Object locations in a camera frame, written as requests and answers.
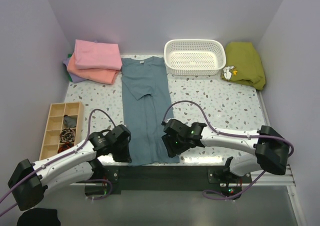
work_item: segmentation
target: cartoon print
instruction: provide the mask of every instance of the cartoon print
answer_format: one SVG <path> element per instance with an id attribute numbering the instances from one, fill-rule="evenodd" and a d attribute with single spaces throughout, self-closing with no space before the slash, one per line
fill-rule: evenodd
<path id="1" fill-rule="evenodd" d="M 226 80 L 230 80 L 232 75 L 236 75 L 237 72 L 238 71 L 235 68 L 235 66 L 227 66 L 227 67 L 223 68 L 223 75 Z"/>

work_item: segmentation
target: basket rim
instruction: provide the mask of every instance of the basket rim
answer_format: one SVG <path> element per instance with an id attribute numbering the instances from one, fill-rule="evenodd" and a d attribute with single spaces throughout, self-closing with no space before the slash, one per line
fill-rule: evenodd
<path id="1" fill-rule="evenodd" d="M 215 42 L 217 43 L 221 48 L 222 48 L 222 51 L 223 51 L 223 65 L 221 67 L 218 67 L 217 69 L 196 69 L 196 70 L 193 70 L 193 69 L 174 69 L 172 68 L 169 63 L 167 62 L 167 57 L 166 57 L 166 50 L 167 50 L 167 46 L 170 42 L 181 42 L 181 41 L 202 41 L 202 42 Z M 164 58 L 164 63 L 167 67 L 169 67 L 170 69 L 172 70 L 184 70 L 184 71 L 215 71 L 215 70 L 221 70 L 223 67 L 226 66 L 226 63 L 227 63 L 227 59 L 226 59 L 226 52 L 225 52 L 225 49 L 223 47 L 223 45 L 216 41 L 216 40 L 211 40 L 211 39 L 173 39 L 173 40 L 170 40 L 168 41 L 165 46 L 164 46 L 164 52 L 163 52 L 163 58 Z"/>

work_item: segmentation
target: green folded cloth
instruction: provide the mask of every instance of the green folded cloth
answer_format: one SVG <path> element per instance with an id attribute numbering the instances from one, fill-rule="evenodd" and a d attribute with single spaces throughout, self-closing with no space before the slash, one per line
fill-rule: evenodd
<path id="1" fill-rule="evenodd" d="M 262 90 L 266 76 L 260 56 L 251 42 L 230 42 L 225 48 L 226 66 L 221 78 Z"/>

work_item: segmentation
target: purple wall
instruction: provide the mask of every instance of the purple wall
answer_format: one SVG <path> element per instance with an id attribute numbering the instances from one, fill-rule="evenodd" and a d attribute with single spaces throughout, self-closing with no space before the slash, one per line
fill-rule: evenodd
<path id="1" fill-rule="evenodd" d="M 296 148 L 289 160 L 309 225 L 318 225 L 320 191 L 320 1 L 284 0 L 258 50 L 271 125 Z"/>
<path id="2" fill-rule="evenodd" d="M 257 44 L 282 0 L 49 0 L 64 34 L 119 43 L 122 53 L 162 53 L 171 39 Z"/>
<path id="3" fill-rule="evenodd" d="M 71 48 L 48 0 L 0 0 L 0 195 L 17 163 L 38 160 L 49 106 L 63 100 Z M 12 195 L 0 204 L 14 204 Z M 0 225 L 16 225 L 16 208 Z"/>

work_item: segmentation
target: folded clothing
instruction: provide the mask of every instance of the folded clothing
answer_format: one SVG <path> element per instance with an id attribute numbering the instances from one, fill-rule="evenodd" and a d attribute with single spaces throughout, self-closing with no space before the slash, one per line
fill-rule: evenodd
<path id="1" fill-rule="evenodd" d="M 63 60 L 63 64 L 65 64 L 66 67 L 68 67 L 69 61 L 70 61 L 70 57 L 72 56 L 72 54 L 68 55 L 68 58 Z M 69 79 L 70 81 L 77 83 L 77 82 L 82 82 L 85 81 L 86 78 L 82 78 L 82 77 L 78 77 L 76 74 L 73 74 L 71 72 L 68 72 L 69 74 Z"/>
<path id="2" fill-rule="evenodd" d="M 118 44 L 75 41 L 75 66 L 77 69 L 112 69 L 122 66 Z"/>
<path id="3" fill-rule="evenodd" d="M 225 48 L 226 66 L 221 78 L 262 90 L 266 76 L 260 56 L 251 42 L 230 42 Z"/>
<path id="4" fill-rule="evenodd" d="M 113 84 L 116 80 L 119 71 L 108 69 L 85 69 L 79 70 L 76 68 L 75 54 L 70 57 L 67 71 L 79 77 L 86 78 L 95 82 Z"/>

